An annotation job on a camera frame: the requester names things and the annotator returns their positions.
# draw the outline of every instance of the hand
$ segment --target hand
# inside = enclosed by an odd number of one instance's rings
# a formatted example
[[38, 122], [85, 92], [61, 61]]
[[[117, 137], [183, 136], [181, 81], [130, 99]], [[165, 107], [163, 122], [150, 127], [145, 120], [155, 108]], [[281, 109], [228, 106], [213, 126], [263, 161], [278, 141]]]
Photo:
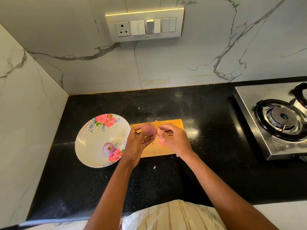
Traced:
[[146, 132], [143, 130], [140, 133], [136, 133], [136, 131], [142, 127], [143, 125], [139, 125], [131, 128], [124, 154], [120, 160], [122, 163], [126, 162], [132, 169], [134, 169], [140, 161], [141, 153], [143, 152], [144, 148], [152, 143], [155, 138], [155, 135], [145, 137]]
[[[172, 130], [174, 135], [168, 135], [165, 131]], [[157, 133], [162, 135], [166, 140], [167, 145], [174, 151], [175, 154], [185, 160], [186, 156], [194, 154], [190, 145], [186, 131], [182, 130], [175, 125], [168, 123], [160, 125], [157, 129]]]

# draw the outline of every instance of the person's left hand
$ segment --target person's left hand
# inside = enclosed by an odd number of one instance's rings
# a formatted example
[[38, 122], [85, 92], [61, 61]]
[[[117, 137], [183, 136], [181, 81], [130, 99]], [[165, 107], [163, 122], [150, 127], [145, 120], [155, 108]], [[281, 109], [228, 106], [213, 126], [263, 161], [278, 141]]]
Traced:
[[141, 153], [150, 143], [154, 141], [155, 135], [149, 137], [146, 136], [146, 132], [143, 130], [140, 133], [136, 133], [137, 130], [141, 129], [143, 125], [139, 125], [131, 128], [128, 135], [127, 144], [125, 147], [124, 154], [122, 155], [121, 162], [126, 162], [132, 166], [132, 169], [136, 167], [141, 158]]

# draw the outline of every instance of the white plate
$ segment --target white plate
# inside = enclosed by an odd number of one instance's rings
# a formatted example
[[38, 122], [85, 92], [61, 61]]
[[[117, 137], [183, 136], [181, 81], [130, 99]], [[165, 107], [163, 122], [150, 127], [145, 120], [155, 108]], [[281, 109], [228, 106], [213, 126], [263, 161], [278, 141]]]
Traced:
[[[124, 152], [130, 129], [129, 123], [119, 115], [96, 116], [77, 135], [77, 157], [83, 164], [93, 168], [103, 168], [117, 162]], [[115, 151], [110, 156], [103, 151], [103, 145], [107, 142], [115, 146]]]

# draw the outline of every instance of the gas stove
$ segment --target gas stove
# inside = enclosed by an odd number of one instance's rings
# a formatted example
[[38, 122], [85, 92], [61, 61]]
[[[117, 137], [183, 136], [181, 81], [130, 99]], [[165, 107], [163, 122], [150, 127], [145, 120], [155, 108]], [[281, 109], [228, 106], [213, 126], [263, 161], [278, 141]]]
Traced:
[[307, 158], [307, 83], [237, 86], [234, 96], [267, 160]]

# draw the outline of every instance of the wooden cutting board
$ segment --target wooden cutting board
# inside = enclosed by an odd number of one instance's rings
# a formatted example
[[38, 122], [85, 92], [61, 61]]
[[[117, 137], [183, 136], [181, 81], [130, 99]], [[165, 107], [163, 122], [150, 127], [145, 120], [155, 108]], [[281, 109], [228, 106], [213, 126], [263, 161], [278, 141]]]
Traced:
[[[180, 127], [181, 129], [184, 130], [181, 119], [151, 122], [151, 124], [154, 125], [155, 127], [158, 127], [159, 125], [166, 124], [166, 123], [174, 124], [175, 126]], [[132, 128], [132, 127], [142, 125], [142, 124], [146, 124], [146, 123], [130, 124], [130, 127]], [[169, 146], [165, 145], [163, 147], [160, 144], [151, 143], [144, 149], [141, 157], [161, 156], [161, 155], [168, 155], [168, 154], [174, 154], [174, 152], [171, 150]]]

